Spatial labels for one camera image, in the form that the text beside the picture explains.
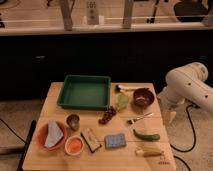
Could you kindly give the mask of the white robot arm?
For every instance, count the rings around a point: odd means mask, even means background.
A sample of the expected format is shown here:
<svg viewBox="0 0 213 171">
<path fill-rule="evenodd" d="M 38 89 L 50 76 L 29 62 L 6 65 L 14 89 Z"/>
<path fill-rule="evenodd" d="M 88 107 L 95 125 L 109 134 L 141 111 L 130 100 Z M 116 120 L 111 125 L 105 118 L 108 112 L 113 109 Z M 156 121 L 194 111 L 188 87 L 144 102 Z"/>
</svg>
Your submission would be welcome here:
<svg viewBox="0 0 213 171">
<path fill-rule="evenodd" d="M 213 114 L 213 88 L 205 84 L 207 78 L 207 67 L 199 62 L 172 69 L 166 74 L 166 86 L 157 96 L 164 125 L 173 121 L 175 108 L 185 100 Z"/>
</svg>

